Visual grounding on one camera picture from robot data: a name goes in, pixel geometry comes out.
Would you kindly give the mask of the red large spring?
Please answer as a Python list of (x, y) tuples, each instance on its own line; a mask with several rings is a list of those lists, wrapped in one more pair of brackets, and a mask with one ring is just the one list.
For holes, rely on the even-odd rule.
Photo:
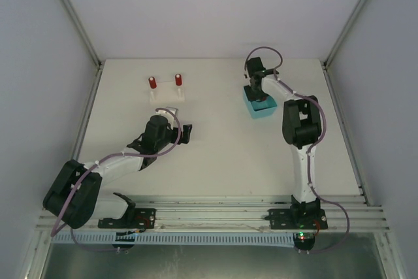
[(182, 75), (180, 73), (175, 75), (175, 83), (177, 86), (182, 86), (183, 81), (182, 81)]
[(150, 76), (148, 78), (148, 82), (149, 82), (150, 88), (152, 90), (155, 90), (157, 88), (157, 82), (156, 82), (156, 79), (153, 76)]

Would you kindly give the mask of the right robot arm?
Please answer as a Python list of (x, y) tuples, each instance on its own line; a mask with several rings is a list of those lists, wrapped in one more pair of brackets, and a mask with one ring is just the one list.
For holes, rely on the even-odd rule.
[(282, 134), (292, 151), (295, 189), (286, 212), (288, 225), (311, 228), (324, 220), (321, 198), (314, 189), (315, 147), (323, 140), (327, 121), (317, 97), (292, 90), (280, 77), (277, 67), (267, 69), (261, 58), (248, 56), (244, 63), (245, 104), (252, 118), (283, 110)]

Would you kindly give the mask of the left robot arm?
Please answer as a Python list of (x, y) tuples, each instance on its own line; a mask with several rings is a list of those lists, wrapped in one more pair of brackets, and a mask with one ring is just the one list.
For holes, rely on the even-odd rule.
[(56, 236), (64, 227), (79, 229), (91, 219), (97, 219), (101, 229), (143, 232), (153, 228), (150, 215), (141, 213), (132, 199), (102, 188), (144, 170), (175, 146), (188, 144), (192, 128), (168, 113), (156, 114), (122, 151), (91, 163), (66, 162), (42, 202), (43, 208), (57, 218), (51, 235)]

